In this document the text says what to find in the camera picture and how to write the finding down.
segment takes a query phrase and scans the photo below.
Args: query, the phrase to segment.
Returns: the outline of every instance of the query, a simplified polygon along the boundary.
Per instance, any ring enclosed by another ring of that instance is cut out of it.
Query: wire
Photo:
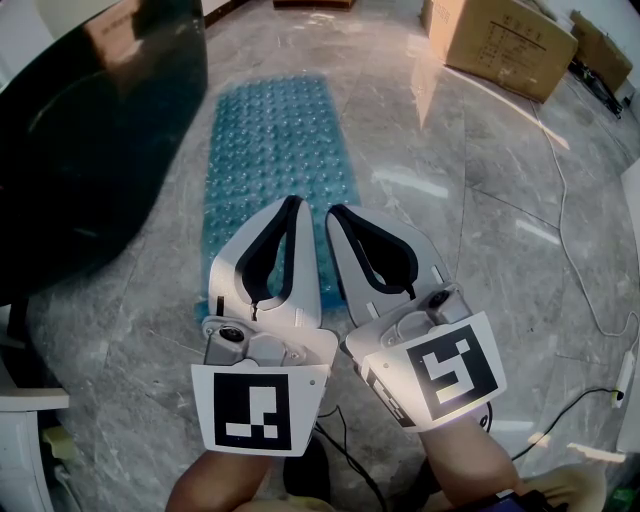
[[[540,121],[540,117],[538,117],[538,112],[536,111],[533,102],[531,100],[529,100],[529,103],[531,103],[531,108],[533,110],[533,113],[536,115],[536,119],[538,120],[538,125],[540,126],[540,128],[542,129],[542,132],[544,133],[545,137],[547,138],[547,142],[549,143],[549,147],[551,147],[551,153],[553,155],[553,160],[556,163],[556,168],[558,169],[558,174],[560,174],[560,178],[562,179],[562,202],[560,203],[560,227],[559,227],[559,233],[560,233],[560,243],[562,244],[562,248],[564,249],[564,253],[567,256],[567,259],[569,260],[569,263],[571,264],[571,267],[573,268],[573,271],[575,272],[576,276],[578,277],[578,281],[580,283],[580,288],[582,289],[582,293],[584,294],[585,299],[587,299],[587,304],[589,305],[589,309],[591,310],[591,315],[593,316],[593,319],[596,323],[596,327],[598,328],[598,330],[600,331],[600,333],[603,336],[607,336],[610,338],[621,338],[622,336],[624,336],[624,334],[627,332],[627,329],[629,328],[629,322],[631,321],[631,317],[635,317],[636,322],[638,324],[638,330],[636,331],[636,338],[633,342],[633,344],[631,345],[631,348],[629,349],[630,352],[633,352],[633,350],[635,349],[635,346],[638,344],[638,340],[640,340],[640,317],[638,317],[638,314],[635,311],[630,311],[629,315],[627,316],[627,322],[624,324],[624,329],[622,329],[620,332],[608,332],[605,331],[602,328],[602,325],[600,325],[600,320],[598,319],[598,315],[596,315],[596,311],[595,308],[593,307],[593,303],[591,302],[591,297],[589,297],[589,293],[587,292],[587,287],[584,284],[584,280],[582,279],[582,275],[580,274],[580,271],[578,270],[578,267],[576,266],[576,264],[573,261],[573,258],[571,258],[571,255],[569,254],[569,251],[567,250],[567,245],[564,241],[564,232],[562,229],[562,221],[564,220],[564,209],[565,209],[565,203],[567,201],[567,192],[568,192],[568,186],[567,186],[567,180],[564,177],[564,173],[562,172],[562,168],[560,167],[560,163],[558,162],[558,157],[556,155],[556,150],[553,147],[553,143],[551,142],[551,139],[549,138],[549,134],[547,133],[547,131],[544,129],[544,125],[542,124],[542,122]]]
[[[344,435],[343,435],[344,448],[342,446],[340,446],[340,443],[338,443],[336,440],[334,440],[327,433],[327,431],[323,428],[323,426],[320,425],[319,423],[316,423],[316,426],[314,427],[315,431],[319,432],[324,437],[326,437],[327,440],[340,453],[342,453],[345,456],[345,458],[347,459],[347,463],[349,464],[349,467],[351,469],[353,469],[356,473],[358,473],[364,479],[366,484],[371,488],[373,493],[376,495],[376,498],[378,499],[378,502],[380,503],[380,506],[382,507],[382,512],[387,512],[387,503],[385,502],[384,496],[380,492],[380,488],[378,487],[376,482],[373,480],[373,478],[371,478],[371,476],[369,476],[369,473],[367,473],[367,471],[364,469],[364,467],[362,467],[362,465],[355,458],[353,458],[353,456],[351,456],[349,454],[348,450],[347,450],[347,422],[344,419],[344,415],[342,414],[342,410],[340,409],[340,406],[336,405],[336,407],[333,409],[333,411],[331,411],[328,414],[323,414],[321,416],[318,416],[318,418],[327,418],[327,417],[335,414],[336,412],[338,412],[338,414],[340,415],[340,419],[342,421],[343,432],[344,432]]]
[[[551,432],[551,430],[553,429],[553,427],[556,426],[556,424],[558,423],[558,421],[560,421],[560,418],[562,418],[562,416],[565,415],[566,412],[569,411],[569,409],[571,409],[574,405],[576,405],[580,400],[582,400],[582,398],[584,398],[585,396],[591,394],[591,393],[598,393],[600,391],[605,391],[607,393],[618,393],[618,400],[622,400],[622,398],[624,398],[624,393],[622,391],[619,391],[617,389],[607,389],[607,388],[593,388],[593,389],[587,389],[586,391],[584,391],[578,398],[576,398],[573,402],[571,402],[569,405],[567,405],[564,409],[562,409],[562,411],[560,411],[560,414],[558,414],[556,416],[556,419],[553,420],[553,422],[551,423],[551,425],[549,425],[549,428],[547,428],[547,430],[545,430],[544,434],[542,434],[536,441],[535,443],[533,443],[530,446],[527,446],[524,450],[522,450],[520,453],[518,453],[517,455],[514,455],[513,457],[511,457],[511,460],[517,460],[520,457],[522,457],[523,455],[526,455],[527,453],[529,453],[529,451],[535,446],[537,445],[542,439],[544,439],[544,437]]]
[[[491,425],[493,425],[493,406],[491,402],[487,402],[487,409],[489,409],[489,422],[487,424],[487,434],[491,432]]]
[[[336,405],[331,412],[328,412],[326,414],[318,414],[318,418],[328,418],[329,416],[333,416],[336,412],[338,412],[338,409],[340,409],[340,406]]]

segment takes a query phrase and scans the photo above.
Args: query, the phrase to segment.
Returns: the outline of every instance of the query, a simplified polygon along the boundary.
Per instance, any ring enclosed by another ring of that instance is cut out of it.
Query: floor
[[[609,330],[640,304],[619,180],[640,157],[638,123],[630,113],[616,120],[569,75],[533,105],[443,68],[419,10],[418,0],[358,0],[349,13],[250,0],[207,30],[210,90],[142,232],[98,275],[31,303],[36,347],[71,394],[60,420],[79,448],[70,472],[85,510],[161,510],[203,449],[189,365],[205,349],[193,306],[210,132],[220,91],[255,77],[326,75],[363,205],[427,233],[472,309],[487,312],[508,382],[493,435],[510,453],[581,390],[615,383],[634,333],[607,339],[595,328],[559,242],[561,181],[536,116],[569,184],[568,248]],[[325,325],[350,328],[344,311]],[[336,403],[352,454],[385,495],[402,490],[422,458],[417,439],[341,354],[322,410]],[[615,482],[628,463],[608,453],[622,414],[604,394],[585,398],[518,468],[532,475],[585,460],[607,466]],[[339,419],[323,424],[340,435]],[[329,454],[336,505],[375,506],[362,479]]]

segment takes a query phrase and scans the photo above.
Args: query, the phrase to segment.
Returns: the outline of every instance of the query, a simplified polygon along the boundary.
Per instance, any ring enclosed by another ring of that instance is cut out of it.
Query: camera lens
[[[225,340],[231,341],[233,343],[240,343],[244,340],[244,333],[237,327],[233,327],[231,325],[224,325],[220,327],[218,333]]]
[[[442,306],[448,298],[449,292],[447,290],[442,290],[429,299],[429,307],[431,309],[437,309]]]

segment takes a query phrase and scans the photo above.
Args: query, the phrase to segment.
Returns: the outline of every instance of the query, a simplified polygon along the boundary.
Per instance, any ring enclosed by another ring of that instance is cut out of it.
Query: blue mat
[[[324,221],[331,205],[359,197],[324,77],[260,80],[221,95],[204,200],[203,297],[218,251],[254,213],[290,194],[311,206],[323,308],[341,306]],[[276,293],[280,256],[269,278]]]

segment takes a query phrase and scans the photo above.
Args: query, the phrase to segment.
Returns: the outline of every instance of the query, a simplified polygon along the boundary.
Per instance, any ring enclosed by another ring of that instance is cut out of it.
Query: sticker
[[[471,326],[407,349],[432,420],[498,389]]]
[[[377,375],[373,373],[370,369],[367,374],[367,379],[365,381],[371,389],[376,392],[378,398],[382,400],[382,403],[389,409],[389,412],[392,416],[400,423],[400,426],[403,428],[415,427],[416,424],[407,416],[407,413],[404,411],[400,404],[394,400],[391,396],[387,388],[384,387],[382,381],[378,379]]]
[[[289,376],[216,373],[213,417],[220,446],[290,450]]]

